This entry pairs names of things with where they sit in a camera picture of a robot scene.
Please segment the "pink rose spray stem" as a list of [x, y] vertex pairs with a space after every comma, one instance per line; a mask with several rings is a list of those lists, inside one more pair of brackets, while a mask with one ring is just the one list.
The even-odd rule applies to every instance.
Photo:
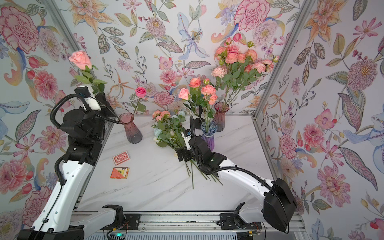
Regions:
[[209, 79], [205, 79], [201, 88], [202, 109], [206, 126], [208, 127], [214, 117], [214, 105], [218, 99], [217, 90]]

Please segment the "large pink rose stem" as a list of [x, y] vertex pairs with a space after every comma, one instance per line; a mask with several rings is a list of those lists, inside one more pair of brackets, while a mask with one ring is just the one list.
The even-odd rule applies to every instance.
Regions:
[[196, 117], [199, 117], [199, 109], [197, 104], [194, 102], [192, 95], [187, 88], [182, 88], [178, 94], [178, 97], [185, 103], [184, 105], [191, 111]]

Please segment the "smoky pink glass vase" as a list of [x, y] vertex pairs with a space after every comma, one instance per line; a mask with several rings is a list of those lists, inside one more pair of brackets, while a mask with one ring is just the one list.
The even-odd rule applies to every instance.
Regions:
[[135, 116], [132, 113], [124, 113], [119, 116], [120, 123], [125, 128], [126, 137], [131, 144], [137, 144], [143, 139], [143, 135], [134, 123]]

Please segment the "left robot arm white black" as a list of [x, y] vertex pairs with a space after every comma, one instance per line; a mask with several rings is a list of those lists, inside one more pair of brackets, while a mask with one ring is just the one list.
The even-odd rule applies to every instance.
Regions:
[[126, 218], [121, 206], [105, 205], [98, 212], [72, 224], [73, 209], [99, 159], [105, 139], [107, 106], [93, 94], [76, 90], [53, 108], [50, 120], [68, 134], [69, 147], [55, 163], [58, 182], [41, 214], [30, 229], [21, 230], [19, 240], [84, 240], [105, 228], [116, 228]]

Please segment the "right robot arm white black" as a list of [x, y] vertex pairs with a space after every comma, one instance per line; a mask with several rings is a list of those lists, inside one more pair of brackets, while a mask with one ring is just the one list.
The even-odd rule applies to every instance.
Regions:
[[201, 136], [183, 136], [183, 140], [185, 146], [177, 150], [180, 160], [195, 161], [203, 174], [233, 182], [254, 197], [249, 203], [240, 203], [231, 214], [221, 214], [222, 229], [261, 228], [261, 223], [267, 222], [289, 233], [298, 204], [284, 180], [268, 180], [240, 168], [226, 156], [212, 152]]

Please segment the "pale pink carnation stem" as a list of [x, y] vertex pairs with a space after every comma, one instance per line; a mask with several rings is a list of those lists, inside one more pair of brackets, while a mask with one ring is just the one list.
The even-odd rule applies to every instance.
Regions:
[[212, 70], [212, 76], [215, 77], [216, 83], [215, 83], [215, 89], [218, 91], [221, 89], [225, 92], [225, 96], [222, 98], [222, 101], [224, 103], [227, 103], [228, 101], [228, 93], [229, 93], [229, 86], [227, 83], [227, 80], [224, 80], [225, 76], [228, 74], [227, 66], [217, 66]]

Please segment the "light pink rose stem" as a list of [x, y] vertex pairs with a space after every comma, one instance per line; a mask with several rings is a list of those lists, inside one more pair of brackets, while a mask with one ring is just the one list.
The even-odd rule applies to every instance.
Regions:
[[93, 70], [97, 68], [91, 63], [91, 58], [85, 51], [73, 52], [69, 56], [69, 61], [80, 70], [80, 74], [74, 76], [78, 82], [90, 85], [95, 95], [104, 92], [106, 82], [94, 76]]

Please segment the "magenta pink rose stem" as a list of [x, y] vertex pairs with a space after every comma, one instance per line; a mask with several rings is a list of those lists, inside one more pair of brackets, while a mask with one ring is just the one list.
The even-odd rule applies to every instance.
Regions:
[[137, 112], [144, 113], [146, 111], [147, 107], [144, 104], [142, 104], [142, 100], [145, 99], [146, 95], [147, 95], [147, 90], [144, 87], [137, 87], [135, 89], [136, 100], [133, 100], [131, 102], [132, 107], [134, 109], [132, 112], [133, 115], [135, 115]]

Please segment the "pink rose cluster stem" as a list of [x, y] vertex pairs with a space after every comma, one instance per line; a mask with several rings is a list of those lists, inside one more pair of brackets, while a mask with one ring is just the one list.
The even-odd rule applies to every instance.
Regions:
[[231, 105], [249, 83], [250, 75], [246, 68], [251, 59], [231, 39], [227, 39], [225, 45], [217, 49], [215, 58], [219, 61], [219, 65], [212, 71], [216, 89], [225, 92], [223, 102]]

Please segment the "coral pink rose stem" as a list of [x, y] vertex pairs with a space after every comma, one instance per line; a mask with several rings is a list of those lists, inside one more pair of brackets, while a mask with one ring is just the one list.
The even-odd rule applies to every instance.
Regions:
[[191, 97], [188, 102], [194, 114], [201, 119], [208, 105], [205, 96], [201, 92], [203, 82], [200, 78], [193, 78], [190, 81], [189, 87]]

